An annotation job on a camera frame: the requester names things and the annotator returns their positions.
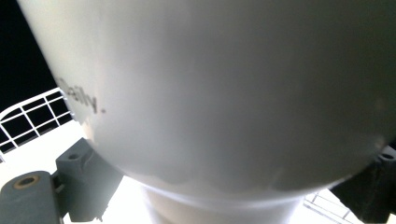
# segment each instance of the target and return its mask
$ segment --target bolt hole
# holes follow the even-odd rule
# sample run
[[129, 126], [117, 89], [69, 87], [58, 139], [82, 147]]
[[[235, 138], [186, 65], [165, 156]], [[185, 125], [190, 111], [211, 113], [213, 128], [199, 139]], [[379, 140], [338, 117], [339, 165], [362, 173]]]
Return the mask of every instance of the bolt hole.
[[388, 159], [388, 160], [393, 160], [394, 159], [392, 156], [390, 156], [388, 154], [385, 154], [385, 153], [381, 154], [381, 156], [386, 158], [386, 159]]
[[14, 184], [14, 189], [26, 189], [34, 185], [38, 181], [38, 175], [26, 176], [24, 179], [20, 179]]
[[69, 160], [75, 160], [75, 159], [77, 159], [78, 158], [78, 154], [71, 154], [70, 156], [69, 156]]

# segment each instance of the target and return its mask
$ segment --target dark background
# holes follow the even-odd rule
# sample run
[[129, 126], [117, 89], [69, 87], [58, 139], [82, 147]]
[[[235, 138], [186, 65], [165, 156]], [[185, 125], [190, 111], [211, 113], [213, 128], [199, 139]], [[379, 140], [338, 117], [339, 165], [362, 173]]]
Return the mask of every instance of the dark background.
[[55, 88], [50, 70], [16, 1], [0, 2], [0, 112]]

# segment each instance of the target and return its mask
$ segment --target white grid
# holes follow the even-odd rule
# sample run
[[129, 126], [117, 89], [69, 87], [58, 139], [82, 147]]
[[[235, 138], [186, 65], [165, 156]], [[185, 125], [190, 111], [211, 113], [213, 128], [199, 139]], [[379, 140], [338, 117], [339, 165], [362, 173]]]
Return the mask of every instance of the white grid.
[[[6, 135], [7, 140], [4, 141], [4, 142], [1, 142], [1, 143], [0, 143], [0, 147], [3, 146], [3, 145], [5, 145], [5, 144], [12, 143], [12, 145], [13, 145], [15, 148], [17, 148], [17, 147], [19, 147], [19, 146], [18, 146], [18, 144], [15, 142], [16, 139], [18, 139], [18, 138], [20, 138], [20, 137], [22, 137], [22, 136], [24, 136], [24, 135], [30, 133], [31, 131], [35, 132], [35, 134], [37, 135], [37, 137], [39, 137], [39, 136], [41, 136], [41, 133], [38, 131], [38, 128], [43, 127], [44, 125], [46, 125], [46, 124], [48, 124], [48, 123], [50, 123], [50, 122], [52, 122], [52, 121], [55, 121], [55, 122], [57, 123], [58, 127], [61, 126], [61, 123], [59, 122], [58, 119], [61, 118], [61, 117], [63, 117], [63, 116], [66, 116], [67, 114], [70, 114], [70, 111], [64, 112], [64, 113], [62, 113], [62, 114], [59, 115], [59, 116], [56, 116], [56, 115], [55, 115], [55, 113], [53, 112], [53, 109], [52, 109], [52, 107], [51, 107], [50, 104], [53, 103], [53, 102], [55, 102], [55, 101], [62, 100], [64, 97], [63, 97], [63, 96], [59, 96], [59, 97], [56, 97], [55, 99], [52, 99], [52, 100], [48, 100], [47, 97], [48, 97], [49, 95], [52, 95], [53, 93], [56, 93], [56, 92], [59, 92], [60, 94], [62, 94], [61, 89], [55, 88], [55, 89], [53, 89], [53, 90], [46, 91], [46, 92], [41, 93], [41, 94], [39, 94], [39, 95], [37, 95], [37, 96], [35, 96], [35, 97], [32, 97], [32, 98], [30, 98], [30, 99], [27, 99], [27, 100], [25, 100], [25, 101], [22, 101], [22, 102], [20, 102], [20, 103], [17, 103], [17, 104], [15, 104], [15, 105], [12, 105], [11, 107], [9, 107], [9, 108], [5, 109], [3, 112], [1, 112], [1, 113], [0, 113], [0, 129], [1, 129], [1, 130], [3, 131], [3, 133]], [[36, 106], [34, 106], [33, 108], [30, 108], [30, 109], [27, 109], [27, 110], [23, 109], [23, 106], [29, 105], [30, 103], [33, 103], [33, 102], [36, 102], [36, 101], [39, 101], [39, 100], [42, 100], [42, 99], [44, 99], [44, 102], [45, 102], [45, 103], [40, 104], [40, 105], [36, 105]], [[40, 108], [40, 107], [42, 107], [42, 106], [47, 106], [47, 107], [48, 107], [48, 109], [49, 109], [49, 111], [50, 111], [50, 113], [51, 113], [51, 115], [52, 115], [52, 118], [49, 119], [49, 120], [47, 120], [47, 121], [45, 121], [45, 122], [43, 122], [43, 123], [41, 123], [41, 124], [39, 124], [39, 125], [34, 125], [33, 122], [31, 121], [31, 119], [29, 118], [28, 113], [31, 112], [31, 111], [33, 111], [33, 110], [36, 110], [36, 109], [38, 109], [38, 108]], [[16, 109], [19, 109], [21, 112], [18, 113], [18, 114], [16, 114], [16, 115], [11, 116], [10, 118], [4, 119], [9, 113], [13, 112], [13, 111], [16, 110]], [[30, 124], [30, 126], [31, 126], [31, 129], [29, 129], [28, 131], [26, 131], [26, 132], [24, 132], [24, 133], [21, 133], [21, 134], [19, 134], [19, 135], [17, 135], [17, 136], [12, 137], [12, 136], [9, 134], [9, 132], [6, 130], [6, 128], [3, 126], [3, 124], [6, 123], [6, 122], [8, 122], [8, 121], [11, 121], [11, 120], [13, 120], [13, 119], [16, 119], [16, 118], [18, 118], [18, 117], [20, 117], [20, 116], [25, 116], [25, 118], [27, 119], [27, 121], [29, 122], [29, 124]], [[1, 160], [1, 161], [5, 161], [4, 153], [3, 153], [1, 150], [0, 150], [0, 160]]]

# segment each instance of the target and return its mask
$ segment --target white cylindrical object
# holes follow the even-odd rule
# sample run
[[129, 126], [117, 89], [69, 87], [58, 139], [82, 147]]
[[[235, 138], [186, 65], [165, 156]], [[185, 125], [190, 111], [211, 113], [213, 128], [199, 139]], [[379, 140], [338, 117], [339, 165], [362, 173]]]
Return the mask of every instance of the white cylindrical object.
[[172, 221], [286, 221], [396, 134], [392, 1], [19, 3], [89, 143]]

